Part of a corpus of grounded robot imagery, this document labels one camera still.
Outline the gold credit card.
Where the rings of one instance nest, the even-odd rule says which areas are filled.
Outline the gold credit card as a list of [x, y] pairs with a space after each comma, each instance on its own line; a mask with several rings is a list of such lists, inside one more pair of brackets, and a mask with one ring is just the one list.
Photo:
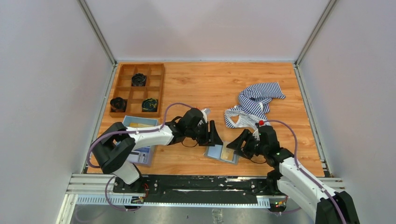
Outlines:
[[128, 127], [131, 128], [148, 128], [148, 127], [154, 127], [155, 125], [148, 125], [148, 124], [141, 124], [141, 123], [130, 123]]
[[235, 157], [235, 151], [233, 149], [227, 148], [227, 147], [223, 147], [221, 154], [220, 154], [220, 159], [224, 160], [224, 161], [229, 161], [232, 162], [234, 161], [234, 157]]

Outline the grey card holder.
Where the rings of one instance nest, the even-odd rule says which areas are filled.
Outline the grey card holder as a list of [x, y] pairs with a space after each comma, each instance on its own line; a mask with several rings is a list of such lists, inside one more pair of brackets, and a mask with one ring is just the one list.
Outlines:
[[223, 145], [207, 147], [204, 156], [221, 162], [237, 165], [239, 156], [233, 149], [227, 147], [230, 142], [223, 142]]

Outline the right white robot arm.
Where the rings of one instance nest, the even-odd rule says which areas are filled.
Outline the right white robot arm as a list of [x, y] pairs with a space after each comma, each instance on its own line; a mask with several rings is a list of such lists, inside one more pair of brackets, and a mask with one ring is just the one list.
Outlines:
[[360, 222], [352, 197], [345, 191], [337, 192], [306, 170], [294, 153], [280, 145], [272, 126], [260, 126], [253, 133], [245, 129], [227, 147], [247, 159], [262, 155], [273, 167], [267, 174], [269, 193], [290, 197], [315, 223]]

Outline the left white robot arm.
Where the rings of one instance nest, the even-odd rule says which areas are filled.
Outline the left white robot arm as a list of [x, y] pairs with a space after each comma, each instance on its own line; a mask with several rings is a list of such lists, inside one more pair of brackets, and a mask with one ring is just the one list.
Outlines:
[[132, 193], [139, 192], [143, 180], [138, 168], [128, 161], [132, 151], [143, 147], [168, 146], [190, 138], [199, 146], [223, 145], [214, 120], [208, 120], [209, 109], [191, 108], [184, 116], [154, 127], [128, 127], [121, 122], [112, 124], [90, 146], [103, 174], [120, 178]]

